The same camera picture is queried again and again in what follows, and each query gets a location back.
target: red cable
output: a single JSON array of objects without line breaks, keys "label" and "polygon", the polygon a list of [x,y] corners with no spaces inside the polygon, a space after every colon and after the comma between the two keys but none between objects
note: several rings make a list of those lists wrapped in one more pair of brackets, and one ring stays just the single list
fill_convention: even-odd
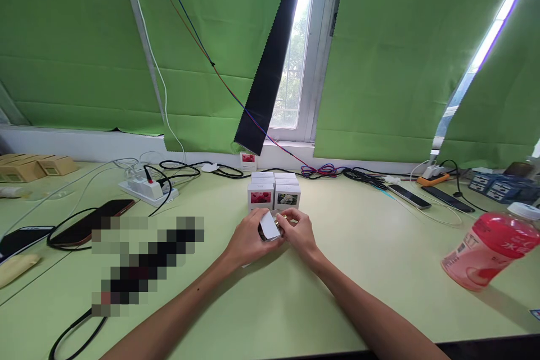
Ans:
[{"label": "red cable", "polygon": [[[206,54],[206,52],[204,52],[201,44],[199,43],[199,41],[195,38],[195,36],[193,35],[193,33],[191,32],[191,29],[188,27],[188,25],[186,24],[186,22],[184,21],[184,18],[182,17],[182,15],[180,14],[180,12],[178,11],[178,9],[176,8],[176,6],[174,5],[174,2],[173,0],[169,0],[170,4],[173,6],[173,8],[176,10],[176,14],[178,14],[178,17],[180,17],[180,19],[182,20],[182,22],[184,23],[184,26],[186,27],[186,29],[188,30],[188,32],[190,33],[191,35],[191,38],[193,38],[193,40],[195,41],[195,43],[197,44],[197,46],[199,47],[199,49],[201,50],[202,54],[204,55],[204,57],[210,62],[212,63],[212,61],[210,60],[210,58],[208,58],[208,55]],[[227,83],[225,83],[225,81],[223,80],[223,78],[221,77],[221,75],[219,74],[218,70],[215,68],[215,65],[212,63],[212,67],[214,68],[214,71],[215,73],[217,74],[217,76],[219,77],[219,79],[221,80],[221,82],[225,85],[225,87],[227,88],[227,90],[229,90],[229,93],[236,99],[236,101],[238,101],[240,103],[240,105],[242,105],[242,107],[244,107],[245,109],[245,106],[240,102],[240,100],[238,100],[238,98],[235,96],[235,94],[232,92],[232,90],[229,88],[229,86],[227,85]],[[323,176],[330,176],[330,177],[336,177],[336,174],[337,174],[337,170],[334,169],[330,169],[328,170],[328,167],[327,165],[324,165],[322,167],[320,167],[319,169],[315,169],[311,166],[309,166],[308,164],[306,164],[302,159],[300,159],[299,157],[296,157],[294,154],[292,154],[291,152],[289,152],[287,149],[283,148],[281,145],[279,145],[270,135],[268,135],[260,126],[259,124],[257,123],[257,121],[255,121],[253,119],[252,116],[250,116],[251,120],[253,121],[253,123],[261,130],[264,132],[264,134],[268,137],[268,139],[270,139],[276,146],[278,146],[282,151],[288,153],[289,155],[291,155],[292,157],[294,157],[297,161],[301,162],[305,167],[307,167],[309,170],[305,170],[306,172],[311,172],[311,173],[317,173],[317,174],[320,174],[320,175],[323,175]]]}]

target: flower picture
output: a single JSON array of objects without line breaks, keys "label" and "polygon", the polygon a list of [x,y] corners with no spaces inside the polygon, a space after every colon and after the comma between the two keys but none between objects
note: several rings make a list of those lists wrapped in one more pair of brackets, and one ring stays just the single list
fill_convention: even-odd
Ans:
[{"label": "flower picture", "polygon": [[251,193],[252,204],[264,204],[272,202],[272,193],[270,192],[253,192]]},{"label": "flower picture", "polygon": [[277,202],[279,204],[296,205],[298,195],[296,194],[278,194]]},{"label": "flower picture", "polygon": [[254,163],[255,155],[242,154],[242,161]]}]

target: smartphone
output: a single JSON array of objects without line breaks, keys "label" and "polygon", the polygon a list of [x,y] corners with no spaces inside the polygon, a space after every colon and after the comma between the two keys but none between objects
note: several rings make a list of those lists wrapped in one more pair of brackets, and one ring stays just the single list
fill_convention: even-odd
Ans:
[{"label": "smartphone", "polygon": [[134,200],[112,200],[78,220],[68,229],[51,238],[49,243],[60,247],[84,245],[92,237],[92,229],[101,228],[101,217],[119,217],[135,204]]},{"label": "smartphone", "polygon": [[461,202],[458,199],[455,199],[451,195],[446,194],[444,191],[439,190],[436,187],[431,186],[424,186],[422,187],[422,190],[427,191],[429,194],[431,194],[434,197],[437,197],[439,200],[444,201],[448,205],[457,208],[460,211],[463,212],[474,212],[474,208],[469,207],[464,202]]},{"label": "smartphone", "polygon": [[0,263],[45,238],[54,227],[25,227],[5,235],[0,242]]},{"label": "smartphone", "polygon": [[405,200],[406,202],[414,205],[418,209],[426,209],[426,208],[431,207],[431,204],[429,202],[427,202],[427,201],[421,199],[420,197],[414,195],[410,191],[405,190],[401,186],[396,186],[396,185],[393,184],[391,186],[388,186],[388,189],[393,191],[399,197],[401,197],[403,200]]}]

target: pink bottle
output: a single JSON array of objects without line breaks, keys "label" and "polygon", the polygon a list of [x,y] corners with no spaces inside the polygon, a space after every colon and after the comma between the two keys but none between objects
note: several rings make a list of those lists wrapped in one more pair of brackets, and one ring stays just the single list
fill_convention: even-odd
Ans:
[{"label": "pink bottle", "polygon": [[446,256],[444,271],[462,287],[482,291],[514,260],[540,244],[540,232],[533,221],[540,209],[513,202],[510,213],[485,213],[474,223],[456,250]]}]

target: red cord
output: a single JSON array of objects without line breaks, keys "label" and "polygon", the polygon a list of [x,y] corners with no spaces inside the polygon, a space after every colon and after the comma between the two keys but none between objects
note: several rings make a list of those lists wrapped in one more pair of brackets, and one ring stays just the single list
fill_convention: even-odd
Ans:
[{"label": "red cord", "polygon": [[[204,52],[201,44],[199,43],[199,41],[195,38],[195,36],[193,35],[193,33],[191,32],[191,29],[188,27],[188,25],[186,24],[184,18],[182,17],[182,15],[180,14],[180,12],[178,11],[178,9],[176,8],[176,6],[174,5],[174,2],[173,0],[169,0],[170,4],[173,6],[173,8],[176,10],[176,14],[178,14],[178,17],[180,17],[180,19],[182,20],[182,22],[184,23],[184,26],[186,27],[186,29],[188,30],[188,32],[191,34],[191,38],[193,38],[193,40],[195,41],[195,43],[197,44],[197,46],[199,47],[199,49],[201,50],[202,54],[204,55],[204,57],[212,64],[212,67],[214,68],[214,71],[215,73],[217,74],[217,76],[219,77],[219,79],[221,80],[221,82],[225,85],[225,87],[227,88],[227,90],[229,90],[229,93],[236,99],[236,101],[238,101],[238,103],[240,103],[240,105],[242,107],[244,107],[245,109],[245,106],[240,102],[240,100],[235,96],[235,94],[232,92],[232,90],[229,88],[229,86],[227,85],[227,83],[225,83],[225,81],[223,80],[223,78],[221,77],[221,75],[219,74],[218,70],[215,68],[215,64],[212,63],[212,61],[210,60],[210,58],[208,57],[208,55],[206,54],[206,52]],[[311,176],[312,174],[314,173],[317,173],[317,174],[320,174],[322,176],[330,176],[330,177],[336,177],[337,175],[337,169],[334,168],[334,166],[332,164],[326,164],[322,167],[320,167],[319,169],[315,169],[311,166],[309,166],[308,164],[306,164],[302,159],[300,159],[299,157],[296,157],[294,154],[292,154],[291,152],[289,152],[287,149],[283,148],[281,145],[279,145],[270,135],[268,135],[266,133],[266,131],[264,131],[260,126],[259,124],[257,123],[257,121],[255,121],[253,119],[253,117],[251,116],[251,114],[248,114],[249,118],[251,118],[251,120],[253,121],[253,123],[268,137],[268,139],[270,139],[276,146],[278,146],[282,151],[288,153],[289,155],[291,155],[292,157],[294,157],[297,161],[301,162],[304,166],[302,166],[302,174],[304,174],[304,172],[306,172],[306,176]]]}]

